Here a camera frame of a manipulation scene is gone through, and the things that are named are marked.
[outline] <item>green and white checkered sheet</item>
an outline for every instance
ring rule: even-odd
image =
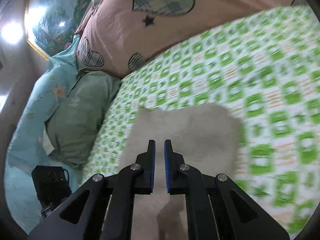
[[[117,173],[138,107],[212,102],[243,120],[235,181],[296,235],[320,201],[320,24],[309,7],[224,24],[124,78],[83,181]]]

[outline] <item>landscape painting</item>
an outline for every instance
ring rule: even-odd
[[[27,0],[28,43],[47,59],[65,50],[90,3],[91,0]]]

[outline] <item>black star print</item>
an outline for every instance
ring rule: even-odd
[[[150,24],[154,24],[153,23],[154,18],[149,17],[148,15],[146,16],[146,18],[144,20],[142,20],[143,22],[146,23],[146,27],[148,27]]]

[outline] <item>blue fabric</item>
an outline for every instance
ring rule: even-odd
[[[81,174],[46,155],[42,147],[44,121],[66,98],[76,82],[76,48],[79,36],[70,47],[51,57],[48,70],[37,80],[7,150],[4,173],[5,197],[12,217],[28,234],[40,221],[41,205],[36,196],[31,171],[36,165],[61,166],[68,170],[74,192]]]

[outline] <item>metal bolt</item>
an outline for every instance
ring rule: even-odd
[[[134,163],[130,166],[131,170],[137,171],[141,168],[140,164]]]
[[[220,181],[226,181],[228,179],[228,176],[226,174],[219,174],[218,180]]]
[[[98,182],[100,180],[103,179],[103,175],[102,174],[94,174],[94,176],[92,177],[92,180],[95,182]]]
[[[180,165],[180,170],[182,171],[187,171],[190,169],[190,166],[188,164],[181,164]]]

